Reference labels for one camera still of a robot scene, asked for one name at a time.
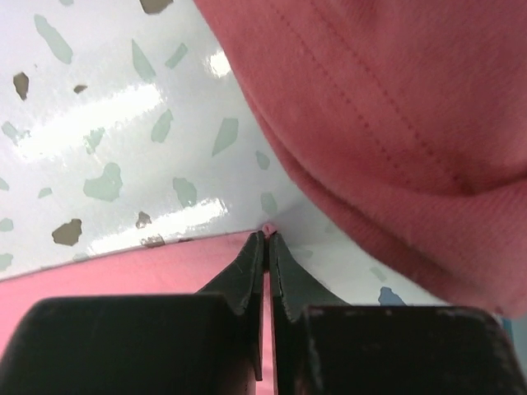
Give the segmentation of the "light pink t-shirt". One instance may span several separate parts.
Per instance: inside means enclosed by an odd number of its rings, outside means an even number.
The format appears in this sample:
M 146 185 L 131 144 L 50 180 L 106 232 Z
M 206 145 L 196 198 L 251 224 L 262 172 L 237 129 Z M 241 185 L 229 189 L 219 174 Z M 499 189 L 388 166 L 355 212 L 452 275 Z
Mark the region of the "light pink t-shirt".
M 266 225 L 264 261 L 274 229 Z M 41 300 L 75 296 L 193 294 L 224 270 L 252 233 L 184 241 L 154 249 L 97 258 L 71 267 L 7 281 L 1 315 L 13 321 L 1 333 L 1 360 L 16 327 Z

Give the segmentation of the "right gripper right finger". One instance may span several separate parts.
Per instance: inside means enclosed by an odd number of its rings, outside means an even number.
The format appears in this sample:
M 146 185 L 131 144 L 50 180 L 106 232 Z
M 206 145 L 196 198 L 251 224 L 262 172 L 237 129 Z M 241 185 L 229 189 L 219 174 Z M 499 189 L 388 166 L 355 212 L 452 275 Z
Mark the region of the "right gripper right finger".
M 499 322 L 465 306 L 349 304 L 268 242 L 278 394 L 523 394 Z

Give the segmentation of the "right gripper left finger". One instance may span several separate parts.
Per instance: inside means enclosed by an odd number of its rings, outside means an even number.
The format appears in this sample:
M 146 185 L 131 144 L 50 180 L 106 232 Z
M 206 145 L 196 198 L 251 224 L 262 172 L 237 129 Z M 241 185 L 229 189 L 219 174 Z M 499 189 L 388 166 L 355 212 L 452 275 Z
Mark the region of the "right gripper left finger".
M 262 378 L 264 235 L 193 294 L 41 300 L 1 360 L 4 394 L 252 394 Z

